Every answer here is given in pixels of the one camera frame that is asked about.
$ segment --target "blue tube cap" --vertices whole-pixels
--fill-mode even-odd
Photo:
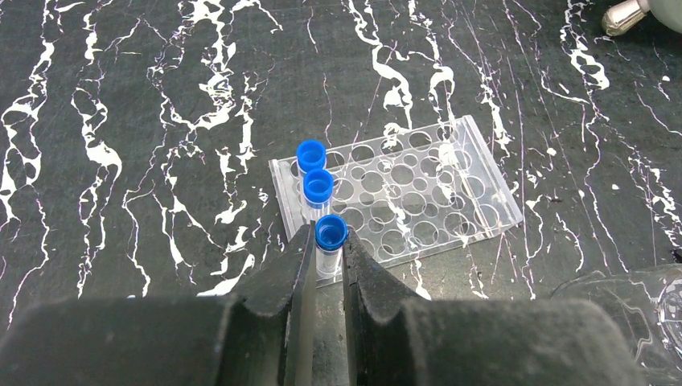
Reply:
[[[335,251],[348,237],[346,221],[337,215],[326,215],[315,225],[315,241],[325,251]]]
[[[305,173],[313,169],[322,169],[327,163],[327,150],[320,141],[308,139],[298,145],[296,160],[298,167]]]
[[[334,176],[324,169],[314,169],[303,177],[303,195],[312,203],[325,203],[334,190]]]

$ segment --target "table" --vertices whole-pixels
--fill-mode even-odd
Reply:
[[[0,326],[63,297],[226,294],[286,242],[268,160],[471,114],[525,222],[391,272],[548,297],[674,261],[680,37],[613,2],[0,0]],[[346,383],[339,285],[316,383]]]

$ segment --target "test tube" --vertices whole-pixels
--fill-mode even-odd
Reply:
[[[341,267],[343,242],[348,237],[346,221],[337,215],[326,215],[318,220],[315,225],[315,241],[317,252],[315,254],[315,267],[318,278],[328,279],[334,277]]]
[[[324,169],[327,165],[327,150],[320,141],[305,140],[296,149],[296,163],[298,164],[298,177],[302,181],[309,171]]]
[[[324,169],[313,169],[303,177],[303,195],[306,201],[303,215],[306,222],[328,215],[331,210],[331,192],[334,177]]]

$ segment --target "transparent tube rack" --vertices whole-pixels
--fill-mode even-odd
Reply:
[[[296,157],[269,166],[290,240],[304,221]],[[387,268],[498,236],[523,220],[471,116],[329,149],[327,170],[335,177],[331,213]],[[318,286],[340,274],[339,267]]]

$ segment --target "marble tabletop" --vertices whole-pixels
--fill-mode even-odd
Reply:
[[[653,18],[605,37],[615,2],[0,0],[0,331],[55,298],[226,294],[286,242],[270,159],[467,114],[525,221],[391,269],[422,296],[673,262],[682,45]]]

